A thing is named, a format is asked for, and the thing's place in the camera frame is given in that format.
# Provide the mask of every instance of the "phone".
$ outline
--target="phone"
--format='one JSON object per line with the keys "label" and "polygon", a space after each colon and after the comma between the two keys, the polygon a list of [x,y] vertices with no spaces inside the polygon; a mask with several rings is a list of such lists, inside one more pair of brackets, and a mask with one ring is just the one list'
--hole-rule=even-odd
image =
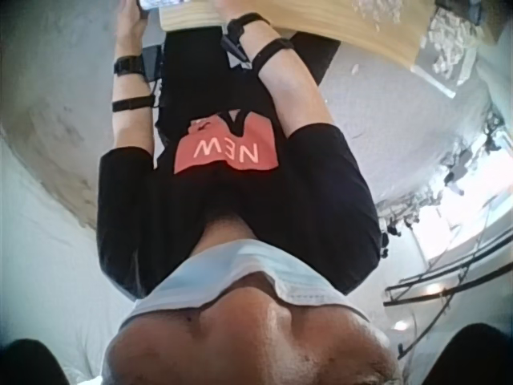
{"label": "phone", "polygon": [[161,45],[143,48],[144,71],[149,83],[162,77],[162,57]]}

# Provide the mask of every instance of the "neck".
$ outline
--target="neck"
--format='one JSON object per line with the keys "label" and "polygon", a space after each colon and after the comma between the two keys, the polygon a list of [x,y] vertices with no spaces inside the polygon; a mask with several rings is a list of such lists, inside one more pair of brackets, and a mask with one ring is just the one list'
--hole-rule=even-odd
{"label": "neck", "polygon": [[191,256],[211,247],[240,239],[257,239],[249,226],[238,216],[223,217],[210,222]]}

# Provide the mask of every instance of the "red graphic print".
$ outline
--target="red graphic print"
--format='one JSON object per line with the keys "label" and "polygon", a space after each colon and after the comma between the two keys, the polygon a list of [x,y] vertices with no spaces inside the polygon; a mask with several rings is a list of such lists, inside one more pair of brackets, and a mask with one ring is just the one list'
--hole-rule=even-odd
{"label": "red graphic print", "polygon": [[[231,112],[234,117],[237,111]],[[271,170],[278,167],[271,121],[249,113],[244,136],[234,136],[218,115],[192,122],[178,143],[175,174],[202,164],[223,160],[237,170]]]}

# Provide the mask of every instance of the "sleeve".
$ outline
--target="sleeve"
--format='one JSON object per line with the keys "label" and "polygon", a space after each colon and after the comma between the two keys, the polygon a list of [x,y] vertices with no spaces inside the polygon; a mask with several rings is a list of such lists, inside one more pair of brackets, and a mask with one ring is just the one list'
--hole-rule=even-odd
{"label": "sleeve", "polygon": [[330,253],[319,273],[347,294],[380,259],[381,231],[369,187],[337,127],[310,124],[286,145],[315,210],[322,250]]}
{"label": "sleeve", "polygon": [[102,271],[127,296],[139,298],[139,247],[145,180],[153,159],[142,148],[116,148],[99,166],[96,240]]}

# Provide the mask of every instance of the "forearm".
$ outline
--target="forearm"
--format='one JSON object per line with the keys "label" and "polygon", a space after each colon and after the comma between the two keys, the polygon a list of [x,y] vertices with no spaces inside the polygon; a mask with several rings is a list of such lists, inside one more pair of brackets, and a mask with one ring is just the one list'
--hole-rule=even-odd
{"label": "forearm", "polygon": [[[219,9],[227,22],[254,11],[247,3],[231,2]],[[250,60],[280,35],[266,22],[252,22],[244,27],[240,44]],[[286,136],[308,124],[328,123],[333,119],[315,80],[294,50],[281,50],[261,69],[262,82],[273,97],[278,118]]]}
{"label": "forearm", "polygon": [[[115,60],[123,56],[138,56],[142,52],[139,44],[118,41],[115,48]],[[137,74],[114,76],[112,101],[138,98],[151,94],[149,85],[143,76]],[[112,115],[115,148],[140,147],[153,155],[153,114],[150,107],[138,110],[116,112]]]}

